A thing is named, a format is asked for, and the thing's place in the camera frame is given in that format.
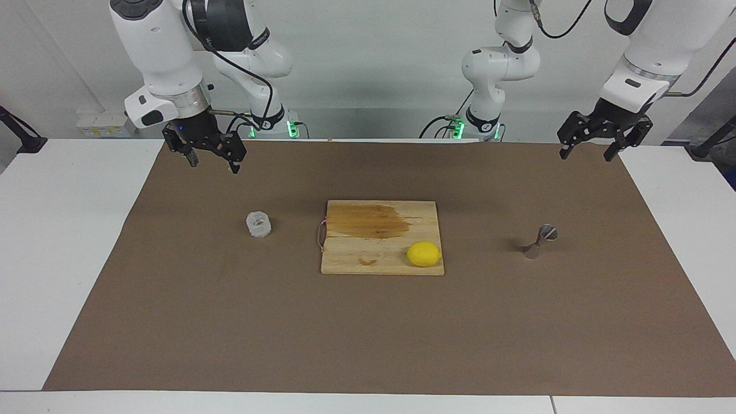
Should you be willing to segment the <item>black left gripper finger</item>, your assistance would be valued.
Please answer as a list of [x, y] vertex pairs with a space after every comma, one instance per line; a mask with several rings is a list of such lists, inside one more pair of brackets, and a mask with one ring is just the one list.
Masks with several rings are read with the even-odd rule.
[[650, 132], [652, 126], [652, 120], [649, 117], [642, 117], [641, 120], [637, 121], [628, 133], [617, 130], [613, 136], [614, 141], [604, 152], [604, 160], [611, 162], [618, 152], [621, 152], [629, 147], [638, 147], [646, 135]]
[[557, 137], [561, 144], [560, 157], [566, 160], [576, 145], [594, 139], [598, 129], [598, 117], [586, 116], [578, 111], [573, 111], [557, 131]]

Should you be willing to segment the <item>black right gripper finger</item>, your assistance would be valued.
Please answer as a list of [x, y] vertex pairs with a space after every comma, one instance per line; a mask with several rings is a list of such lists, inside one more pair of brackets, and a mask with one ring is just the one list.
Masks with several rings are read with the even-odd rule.
[[199, 164], [199, 158], [194, 151], [191, 144], [186, 143], [182, 138], [177, 134], [177, 131], [174, 129], [173, 125], [166, 125], [162, 129], [162, 135], [164, 138], [164, 141], [166, 142], [168, 149], [171, 150], [171, 152], [179, 153], [183, 155], [187, 162], [189, 162], [189, 165], [191, 167], [197, 167]]
[[237, 133], [216, 133], [205, 136], [201, 141], [201, 150], [226, 160], [229, 170], [234, 175], [239, 173], [241, 163], [247, 154], [246, 147]]

